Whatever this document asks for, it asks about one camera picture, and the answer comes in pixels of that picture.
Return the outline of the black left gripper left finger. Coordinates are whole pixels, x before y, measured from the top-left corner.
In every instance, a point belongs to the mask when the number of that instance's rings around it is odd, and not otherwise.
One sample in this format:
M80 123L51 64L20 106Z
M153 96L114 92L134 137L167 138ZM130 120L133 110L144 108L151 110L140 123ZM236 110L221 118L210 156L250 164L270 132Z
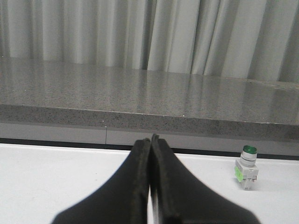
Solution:
M59 213L55 224L145 224L150 139L137 140L118 170L95 192Z

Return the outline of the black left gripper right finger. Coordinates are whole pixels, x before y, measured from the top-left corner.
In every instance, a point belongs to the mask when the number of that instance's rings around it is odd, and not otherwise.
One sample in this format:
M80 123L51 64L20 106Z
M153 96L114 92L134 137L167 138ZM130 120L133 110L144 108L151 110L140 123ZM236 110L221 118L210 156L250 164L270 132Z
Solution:
M227 200L196 178L166 140L151 140L151 199L158 224L258 224L249 210Z

